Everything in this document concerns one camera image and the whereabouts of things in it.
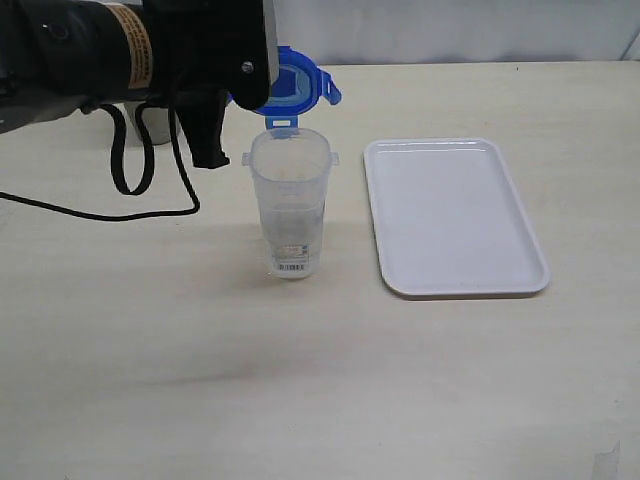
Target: barcode label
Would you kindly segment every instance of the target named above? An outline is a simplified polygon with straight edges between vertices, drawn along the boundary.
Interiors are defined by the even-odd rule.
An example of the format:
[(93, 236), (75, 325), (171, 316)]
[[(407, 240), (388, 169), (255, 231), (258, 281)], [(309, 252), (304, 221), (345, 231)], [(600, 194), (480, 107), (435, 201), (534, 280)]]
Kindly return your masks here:
[(304, 272), (306, 268), (306, 265), (287, 265), (282, 263), (278, 265), (278, 270), (281, 272)]

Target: clear plastic cup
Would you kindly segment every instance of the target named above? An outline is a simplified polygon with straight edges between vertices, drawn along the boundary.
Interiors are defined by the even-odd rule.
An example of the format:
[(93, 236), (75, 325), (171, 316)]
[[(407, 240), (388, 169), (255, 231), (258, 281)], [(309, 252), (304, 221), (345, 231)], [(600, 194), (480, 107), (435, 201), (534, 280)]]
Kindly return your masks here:
[(337, 163), (327, 139), (304, 128), (268, 130), (245, 154), (274, 275), (305, 278), (318, 269), (329, 173)]

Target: table surface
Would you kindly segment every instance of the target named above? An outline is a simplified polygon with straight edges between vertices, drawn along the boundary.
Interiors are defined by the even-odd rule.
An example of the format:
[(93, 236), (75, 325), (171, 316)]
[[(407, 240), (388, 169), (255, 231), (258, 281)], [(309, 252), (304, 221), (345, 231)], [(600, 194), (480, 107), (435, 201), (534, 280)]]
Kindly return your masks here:
[[(0, 203), (0, 478), (588, 479), (640, 470), (640, 64), (330, 68), (302, 120), (341, 156), (321, 270), (266, 271), (233, 164), (203, 211), (105, 225)], [(379, 138), (499, 144), (553, 273), (530, 299), (410, 302), (380, 278), (362, 152)], [(0, 140), (0, 189), (118, 214), (187, 207), (168, 147), (148, 195), (110, 183), (109, 118)], [(131, 172), (141, 148), (131, 140)]]

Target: plastic container lid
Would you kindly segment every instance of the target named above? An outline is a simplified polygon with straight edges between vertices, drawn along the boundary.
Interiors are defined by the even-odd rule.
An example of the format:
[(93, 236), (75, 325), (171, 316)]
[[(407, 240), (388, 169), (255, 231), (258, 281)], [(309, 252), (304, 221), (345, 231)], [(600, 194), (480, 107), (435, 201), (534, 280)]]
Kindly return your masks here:
[(309, 57), (291, 47), (278, 47), (280, 76), (271, 89), (267, 104), (256, 110), (264, 115), (267, 129), (297, 127), (298, 116), (315, 107), (324, 97), (331, 105), (342, 100), (328, 72), (318, 68)]

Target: white tray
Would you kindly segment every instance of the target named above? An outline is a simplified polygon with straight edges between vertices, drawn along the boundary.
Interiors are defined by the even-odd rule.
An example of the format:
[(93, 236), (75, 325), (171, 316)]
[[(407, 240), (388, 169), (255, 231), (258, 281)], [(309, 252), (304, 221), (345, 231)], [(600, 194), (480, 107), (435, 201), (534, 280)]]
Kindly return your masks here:
[(498, 148), (380, 140), (365, 168), (382, 276), (405, 296), (532, 295), (549, 268)]

